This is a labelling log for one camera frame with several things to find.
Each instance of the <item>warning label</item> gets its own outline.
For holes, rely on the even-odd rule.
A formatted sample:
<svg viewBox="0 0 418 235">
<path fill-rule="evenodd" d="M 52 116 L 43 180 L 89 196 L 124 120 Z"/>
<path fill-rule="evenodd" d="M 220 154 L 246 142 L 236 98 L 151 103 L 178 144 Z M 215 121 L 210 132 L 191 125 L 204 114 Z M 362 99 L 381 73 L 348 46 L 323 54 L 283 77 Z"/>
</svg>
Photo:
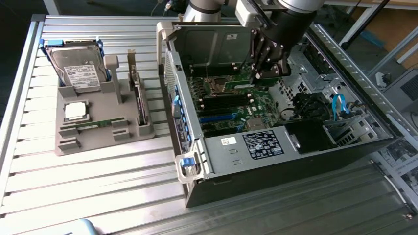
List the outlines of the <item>warning label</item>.
<svg viewBox="0 0 418 235">
<path fill-rule="evenodd" d="M 272 131 L 258 132 L 242 137 L 252 159 L 258 160 L 284 153 Z"/>
<path fill-rule="evenodd" d="M 75 88 L 99 86 L 99 77 L 93 65 L 67 66 L 64 70 Z"/>
</svg>

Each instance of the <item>black ram slot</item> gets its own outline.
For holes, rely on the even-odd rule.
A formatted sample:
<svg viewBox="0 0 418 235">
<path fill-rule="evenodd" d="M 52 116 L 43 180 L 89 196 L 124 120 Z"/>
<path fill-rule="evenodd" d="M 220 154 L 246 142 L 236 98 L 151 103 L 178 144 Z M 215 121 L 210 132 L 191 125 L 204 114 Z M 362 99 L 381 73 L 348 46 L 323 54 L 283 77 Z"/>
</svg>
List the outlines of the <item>black ram slot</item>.
<svg viewBox="0 0 418 235">
<path fill-rule="evenodd" d="M 231 109 L 202 110 L 200 112 L 198 112 L 198 116 L 200 117 L 223 114 L 231 114 Z"/>
<path fill-rule="evenodd" d="M 204 137 L 214 137 L 214 136 L 223 136 L 228 134 L 235 134 L 238 132 L 236 127 L 220 129 L 220 130 L 211 130 L 204 132 Z"/>
<path fill-rule="evenodd" d="M 234 69 L 234 66 L 219 66 L 219 67 L 194 67 L 194 72 L 191 73 L 192 77 L 212 77 L 212 76 L 227 76 L 238 75 L 239 70 Z"/>
<path fill-rule="evenodd" d="M 248 105 L 250 101 L 246 95 L 228 95 L 216 98 L 203 99 L 204 109 L 222 109 Z"/>
<path fill-rule="evenodd" d="M 214 130 L 216 126 L 214 124 L 203 124 L 202 125 L 202 130 Z"/>
</svg>

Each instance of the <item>slotted metal surface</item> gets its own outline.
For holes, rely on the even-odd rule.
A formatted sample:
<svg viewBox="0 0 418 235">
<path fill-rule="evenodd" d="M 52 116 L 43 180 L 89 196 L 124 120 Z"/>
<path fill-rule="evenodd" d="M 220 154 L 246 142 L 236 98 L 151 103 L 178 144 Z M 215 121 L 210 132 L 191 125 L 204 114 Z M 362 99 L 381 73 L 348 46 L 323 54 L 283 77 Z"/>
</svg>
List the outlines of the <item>slotted metal surface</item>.
<svg viewBox="0 0 418 235">
<path fill-rule="evenodd" d="M 418 99 L 418 75 L 401 86 L 401 89 L 413 101 Z"/>
<path fill-rule="evenodd" d="M 65 234 L 79 218 L 89 219 L 100 234 L 415 234 L 417 220 L 405 220 L 393 188 L 365 164 L 184 208 L 156 72 L 155 25 L 168 19 L 59 16 L 32 23 L 36 43 L 21 62 L 27 68 L 16 76 L 0 133 L 0 234 Z M 120 78 L 127 78 L 127 49 L 136 49 L 158 137 L 57 157 L 57 77 L 36 44 L 39 37 L 97 36 L 105 54 L 119 56 Z"/>
</svg>

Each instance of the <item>floor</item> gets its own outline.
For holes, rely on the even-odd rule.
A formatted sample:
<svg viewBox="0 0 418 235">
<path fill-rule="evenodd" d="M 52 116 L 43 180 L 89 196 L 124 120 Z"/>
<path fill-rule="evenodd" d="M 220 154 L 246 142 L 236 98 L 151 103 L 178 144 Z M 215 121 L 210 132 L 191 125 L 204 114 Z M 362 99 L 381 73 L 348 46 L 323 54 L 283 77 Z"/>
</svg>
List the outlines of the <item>floor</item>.
<svg viewBox="0 0 418 235">
<path fill-rule="evenodd" d="M 92 4 L 87 4 L 85 0 L 56 0 L 56 2 L 63 15 L 103 16 L 148 16 L 156 4 L 156 0 L 95 0 Z M 223 16 L 232 17 L 234 9 L 224 7 L 222 13 Z M 5 56 L 0 58 L 0 121 L 5 111 L 32 14 L 47 14 L 43 0 L 0 0 L 0 26 L 5 29 L 3 33 L 7 35 L 7 37 L 0 37 L 1 44 L 7 45 L 1 49 Z M 163 5 L 159 5 L 154 15 L 160 16 L 162 14 Z M 168 12 L 167 15 L 175 16 L 176 13 Z M 335 34 L 335 39 L 339 41 L 353 25 L 353 22 L 346 19 L 343 8 L 338 10 L 324 7 L 319 11 L 315 21 L 326 27 L 331 35 Z M 387 54 L 385 49 L 373 45 L 362 37 L 354 41 L 347 52 L 365 72 Z M 397 78 L 403 71 L 405 68 L 393 60 L 382 72 L 390 73 L 393 78 Z"/>
</svg>

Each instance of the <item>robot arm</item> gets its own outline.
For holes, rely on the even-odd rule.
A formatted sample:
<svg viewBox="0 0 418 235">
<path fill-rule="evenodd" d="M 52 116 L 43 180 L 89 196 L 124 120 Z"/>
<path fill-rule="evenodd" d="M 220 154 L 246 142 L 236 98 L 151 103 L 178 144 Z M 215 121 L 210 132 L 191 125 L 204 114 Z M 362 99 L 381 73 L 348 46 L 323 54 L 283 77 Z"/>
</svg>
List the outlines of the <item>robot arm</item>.
<svg viewBox="0 0 418 235">
<path fill-rule="evenodd" d="M 238 0 L 236 17 L 251 27 L 251 83 L 288 76 L 287 58 L 314 21 L 324 0 Z"/>
</svg>

